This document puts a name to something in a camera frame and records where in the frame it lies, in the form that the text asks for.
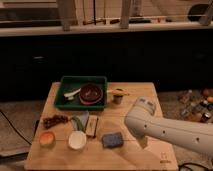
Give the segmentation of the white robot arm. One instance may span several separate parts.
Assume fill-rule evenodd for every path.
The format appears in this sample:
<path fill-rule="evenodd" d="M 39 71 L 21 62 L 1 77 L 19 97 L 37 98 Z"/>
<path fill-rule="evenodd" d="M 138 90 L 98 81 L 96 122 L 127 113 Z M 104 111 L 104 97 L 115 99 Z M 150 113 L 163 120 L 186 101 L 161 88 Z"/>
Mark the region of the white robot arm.
<path fill-rule="evenodd" d="M 213 157 L 213 124 L 156 117 L 156 104 L 139 97 L 124 124 L 136 139 L 145 135 Z"/>

